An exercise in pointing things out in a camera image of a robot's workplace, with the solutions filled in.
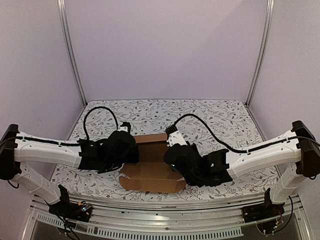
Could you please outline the brown cardboard box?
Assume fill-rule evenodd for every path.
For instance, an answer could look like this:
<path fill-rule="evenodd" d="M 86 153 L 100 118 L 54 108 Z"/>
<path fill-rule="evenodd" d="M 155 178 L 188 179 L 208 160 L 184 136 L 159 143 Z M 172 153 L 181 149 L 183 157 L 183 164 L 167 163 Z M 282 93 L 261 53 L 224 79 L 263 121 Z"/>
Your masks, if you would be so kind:
<path fill-rule="evenodd" d="M 118 180 L 122 188 L 169 194 L 182 191 L 187 185 L 183 176 L 164 162 L 164 154 L 168 150 L 167 135 L 135 135 L 134 139 L 139 150 L 139 162 L 126 163 L 121 168 L 122 176 Z"/>

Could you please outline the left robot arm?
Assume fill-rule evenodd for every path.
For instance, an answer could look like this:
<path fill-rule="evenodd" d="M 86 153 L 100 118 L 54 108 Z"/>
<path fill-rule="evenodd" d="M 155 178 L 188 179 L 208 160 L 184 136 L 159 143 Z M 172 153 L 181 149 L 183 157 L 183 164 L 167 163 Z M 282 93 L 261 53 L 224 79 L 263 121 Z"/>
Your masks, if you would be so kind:
<path fill-rule="evenodd" d="M 97 171 L 98 174 L 120 169 L 124 164 L 139 162 L 139 148 L 124 122 L 108 138 L 60 141 L 37 138 L 10 124 L 0 139 L 0 178 L 13 181 L 48 204 L 68 203 L 68 191 L 48 181 L 29 166 L 29 162 L 51 163 Z"/>

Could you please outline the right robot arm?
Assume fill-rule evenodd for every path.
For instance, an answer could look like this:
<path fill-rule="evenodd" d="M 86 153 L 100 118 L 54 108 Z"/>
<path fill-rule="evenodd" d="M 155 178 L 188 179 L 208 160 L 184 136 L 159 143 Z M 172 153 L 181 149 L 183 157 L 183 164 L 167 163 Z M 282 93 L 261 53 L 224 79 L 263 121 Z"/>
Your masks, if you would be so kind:
<path fill-rule="evenodd" d="M 267 204 L 281 205 L 305 179 L 320 173 L 320 145 L 301 120 L 271 140 L 244 149 L 225 146 L 204 156 L 174 124 L 165 133 L 168 149 L 163 160 L 189 186 L 216 187 L 253 171 L 288 164 L 276 184 L 266 191 Z"/>

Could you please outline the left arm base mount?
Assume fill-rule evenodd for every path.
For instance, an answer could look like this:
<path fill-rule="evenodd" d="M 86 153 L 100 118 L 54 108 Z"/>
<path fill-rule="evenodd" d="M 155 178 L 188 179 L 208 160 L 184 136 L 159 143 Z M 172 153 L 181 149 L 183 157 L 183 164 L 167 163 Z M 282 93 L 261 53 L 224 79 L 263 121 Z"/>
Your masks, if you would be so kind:
<path fill-rule="evenodd" d="M 49 204 L 49 213 L 59 216 L 63 219 L 72 219 L 76 221 L 90 221 L 93 205 L 85 201 L 73 203 L 70 201 L 69 193 L 65 187 L 58 185 L 60 190 L 59 201 L 55 204 Z"/>

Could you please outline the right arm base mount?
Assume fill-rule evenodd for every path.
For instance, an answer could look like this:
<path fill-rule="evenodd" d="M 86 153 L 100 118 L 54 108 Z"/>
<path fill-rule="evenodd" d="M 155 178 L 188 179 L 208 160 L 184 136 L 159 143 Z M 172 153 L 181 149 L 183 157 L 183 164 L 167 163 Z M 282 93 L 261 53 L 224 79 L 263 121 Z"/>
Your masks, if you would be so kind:
<path fill-rule="evenodd" d="M 280 221 L 276 217 L 282 219 L 282 214 L 285 213 L 285 203 L 273 203 L 270 192 L 270 188 L 265 191 L 262 203 L 245 206 L 241 209 L 245 223 L 262 221 L 257 224 L 257 228 L 264 235 L 273 234 L 278 229 Z"/>

